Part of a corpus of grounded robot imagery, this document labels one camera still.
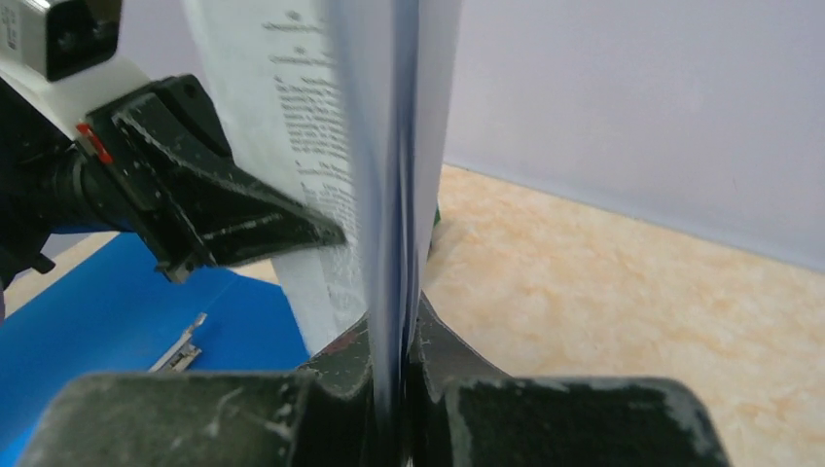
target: black robotic claw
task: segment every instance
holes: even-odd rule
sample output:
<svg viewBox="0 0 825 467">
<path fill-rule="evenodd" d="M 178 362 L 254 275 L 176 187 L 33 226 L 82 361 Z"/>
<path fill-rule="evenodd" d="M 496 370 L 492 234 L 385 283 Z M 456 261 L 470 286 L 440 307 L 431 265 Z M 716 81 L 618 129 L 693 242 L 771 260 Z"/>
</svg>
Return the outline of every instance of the black robotic claw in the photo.
<svg viewBox="0 0 825 467">
<path fill-rule="evenodd" d="M 47 409 L 19 466 L 729 465 L 684 385 L 509 377 L 426 299 L 409 364 L 403 459 L 387 460 L 395 450 L 373 431 L 362 320 L 293 373 L 82 377 Z"/>
<path fill-rule="evenodd" d="M 67 230 L 136 232 L 174 282 L 203 266 L 346 242 L 333 220 L 235 166 L 212 101 L 193 76 L 136 90 L 89 113 L 78 129 L 84 137 L 77 142 L 50 132 L 54 144 L 36 155 L 0 154 L 18 154 L 6 165 L 20 181 L 13 192 L 0 189 L 0 217 L 11 220 L 0 233 L 0 257 L 18 258 L 0 270 L 7 283 L 42 262 L 49 234 Z M 22 244 L 21 232 L 36 233 L 28 236 L 36 241 Z"/>
</svg>

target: wall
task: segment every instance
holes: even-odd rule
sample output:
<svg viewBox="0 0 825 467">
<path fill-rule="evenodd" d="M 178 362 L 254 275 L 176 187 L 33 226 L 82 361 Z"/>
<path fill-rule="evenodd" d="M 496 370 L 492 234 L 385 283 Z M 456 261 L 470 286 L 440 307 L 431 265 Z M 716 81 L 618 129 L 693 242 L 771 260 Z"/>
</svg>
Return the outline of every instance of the wall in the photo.
<svg viewBox="0 0 825 467">
<path fill-rule="evenodd" d="M 448 160 L 825 270 L 825 2 L 466 0 Z"/>
</svg>

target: marble table surface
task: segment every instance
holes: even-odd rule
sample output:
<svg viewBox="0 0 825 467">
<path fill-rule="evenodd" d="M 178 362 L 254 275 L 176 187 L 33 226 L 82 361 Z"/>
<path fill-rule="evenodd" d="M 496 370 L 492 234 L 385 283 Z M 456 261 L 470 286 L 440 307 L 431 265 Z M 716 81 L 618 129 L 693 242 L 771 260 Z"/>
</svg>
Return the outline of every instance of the marble table surface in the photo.
<svg viewBox="0 0 825 467">
<path fill-rule="evenodd" d="M 424 290 L 519 376 L 691 387 L 737 466 L 825 465 L 825 275 L 454 167 Z M 7 291 L 12 312 L 113 236 Z M 277 283 L 269 262 L 238 272 Z"/>
</svg>

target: robotic arm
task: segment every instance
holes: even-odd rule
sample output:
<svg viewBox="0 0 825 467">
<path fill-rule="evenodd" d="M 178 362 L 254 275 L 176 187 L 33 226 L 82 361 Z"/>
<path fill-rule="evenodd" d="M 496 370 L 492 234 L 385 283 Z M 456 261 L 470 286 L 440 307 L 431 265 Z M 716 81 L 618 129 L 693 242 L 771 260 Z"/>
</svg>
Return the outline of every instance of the robotic arm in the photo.
<svg viewBox="0 0 825 467">
<path fill-rule="evenodd" d="M 235 166 L 197 78 L 116 55 L 120 17 L 120 0 L 0 0 L 0 283 L 51 270 L 51 234 L 137 233 L 173 282 L 344 243 Z"/>
</svg>

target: red clip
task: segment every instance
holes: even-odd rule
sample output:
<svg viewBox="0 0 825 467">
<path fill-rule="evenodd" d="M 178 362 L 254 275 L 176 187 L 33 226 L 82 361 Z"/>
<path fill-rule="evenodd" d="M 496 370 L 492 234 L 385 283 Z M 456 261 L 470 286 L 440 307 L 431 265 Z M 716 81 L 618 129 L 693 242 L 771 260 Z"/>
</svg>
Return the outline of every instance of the red clip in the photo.
<svg viewBox="0 0 825 467">
<path fill-rule="evenodd" d="M 103 163 L 112 163 L 115 160 L 112 159 L 112 155 L 106 151 L 106 148 L 103 147 L 103 143 L 100 142 L 100 139 L 94 134 L 94 131 L 91 130 L 91 126 L 89 124 L 77 124 L 76 128 L 80 131 L 80 134 L 84 135 L 86 139 L 89 140 L 91 146 L 94 147 L 94 150 L 97 151 L 97 158 L 100 159 Z"/>
</svg>

